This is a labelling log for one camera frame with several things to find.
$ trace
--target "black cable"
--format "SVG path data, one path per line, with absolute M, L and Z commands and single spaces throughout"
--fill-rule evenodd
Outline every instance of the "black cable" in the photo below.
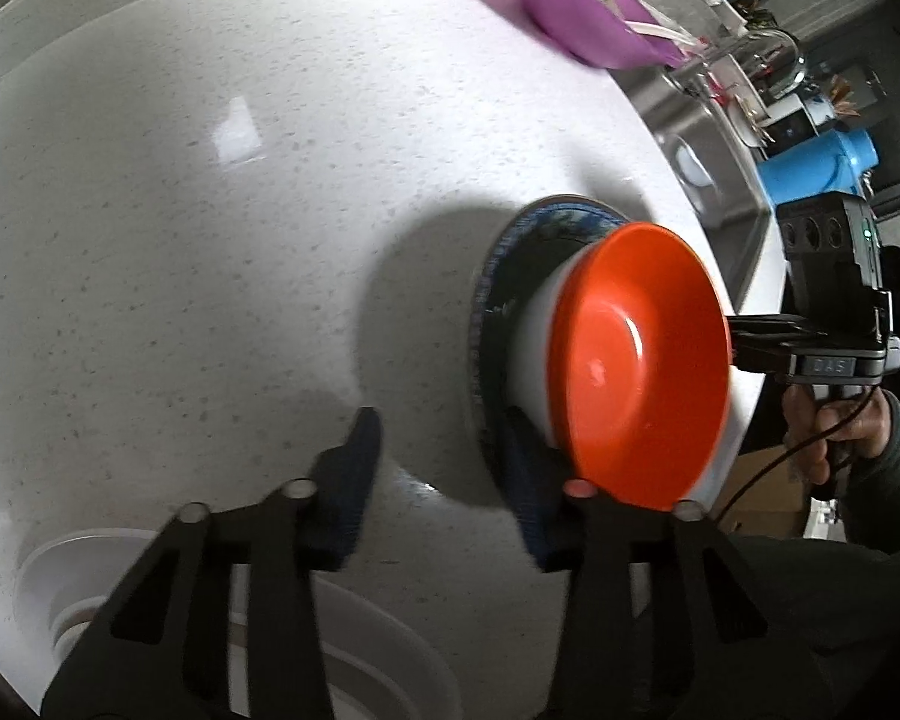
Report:
M 717 514 L 717 517 L 714 518 L 714 521 L 719 525 L 720 522 L 722 521 L 722 519 L 724 519 L 724 517 L 727 516 L 727 513 L 730 511 L 730 509 L 733 508 L 734 504 L 736 504 L 736 502 L 739 501 L 749 491 L 749 489 L 751 487 L 753 487 L 757 482 L 759 482 L 761 479 L 763 479 L 763 477 L 765 477 L 768 473 L 770 473 L 770 471 L 775 469 L 777 466 L 779 466 L 782 463 L 786 463 L 786 461 L 788 461 L 790 458 L 792 458 L 792 456 L 796 455 L 797 452 L 802 452 L 804 449 L 807 449 L 807 447 L 809 447 L 810 445 L 813 445 L 813 443 L 816 443 L 822 439 L 826 439 L 827 437 L 830 437 L 835 432 L 837 432 L 837 430 L 842 430 L 845 427 L 847 427 L 848 424 L 850 424 L 853 420 L 858 418 L 858 416 L 860 416 L 862 413 L 864 413 L 864 409 L 869 405 L 869 402 L 871 402 L 871 400 L 874 399 L 875 392 L 876 392 L 876 387 L 872 386 L 871 390 L 866 394 L 866 397 L 861 401 L 860 405 L 856 409 L 853 410 L 853 413 L 850 416 L 847 416 L 846 418 L 841 419 L 833 427 L 827 428 L 826 430 L 822 430 L 818 434 L 809 437 L 807 440 L 803 440 L 802 442 L 799 442 L 798 445 L 794 446 L 791 449 L 788 449 L 786 452 L 784 452 L 782 455 L 780 455 L 778 458 L 776 458 L 776 460 L 774 460 L 770 464 L 767 464 L 766 466 L 764 466 L 763 469 L 760 469 L 759 471 L 757 471 L 756 474 L 754 474 L 754 477 L 752 477 L 751 480 L 749 480 L 749 482 L 746 483 L 746 485 L 743 485 L 739 490 L 736 491 L 736 493 L 733 493 L 733 496 L 732 496 L 732 498 L 730 498 L 730 501 L 727 501 L 727 504 L 725 505 L 725 507 L 720 509 L 720 514 Z M 834 466 L 830 472 L 836 473 L 837 471 L 847 467 L 849 464 L 850 464 L 850 461 L 845 461 L 844 463 L 839 464 L 838 466 Z

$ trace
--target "stainless steel sink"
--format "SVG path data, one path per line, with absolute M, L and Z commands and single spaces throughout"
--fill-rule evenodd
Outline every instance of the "stainless steel sink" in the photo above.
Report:
M 687 94 L 663 69 L 615 71 L 613 77 L 682 183 L 739 309 L 773 221 L 754 155 L 720 105 Z

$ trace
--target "white countertop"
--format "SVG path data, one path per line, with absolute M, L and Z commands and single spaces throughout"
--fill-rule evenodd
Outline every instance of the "white countertop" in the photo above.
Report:
M 482 1 L 2 10 L 0 668 L 25 698 L 49 678 L 12 621 L 34 547 L 254 502 L 368 404 L 385 456 L 333 581 L 437 647 L 467 717 L 538 710 L 564 579 L 466 432 L 464 343 L 495 236 L 559 193 L 673 229 L 719 279 L 610 77 Z M 782 278 L 768 240 L 746 309 L 774 311 Z M 733 386 L 715 478 L 760 377 Z

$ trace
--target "person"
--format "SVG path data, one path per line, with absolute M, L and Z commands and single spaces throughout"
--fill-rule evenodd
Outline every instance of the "person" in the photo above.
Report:
M 807 389 L 783 395 L 797 443 L 838 424 L 858 402 L 819 407 Z M 840 717 L 900 718 L 900 402 L 877 389 L 861 415 L 830 437 L 857 458 L 839 500 L 847 543 L 732 536 L 756 578 L 783 604 L 820 658 Z M 794 456 L 812 484 L 827 481 L 827 442 Z

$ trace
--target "dark sleeve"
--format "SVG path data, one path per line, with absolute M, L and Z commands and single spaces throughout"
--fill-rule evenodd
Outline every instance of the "dark sleeve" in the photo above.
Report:
M 847 540 L 893 554 L 900 549 L 900 402 L 886 393 L 893 429 L 887 449 L 853 464 L 840 499 Z

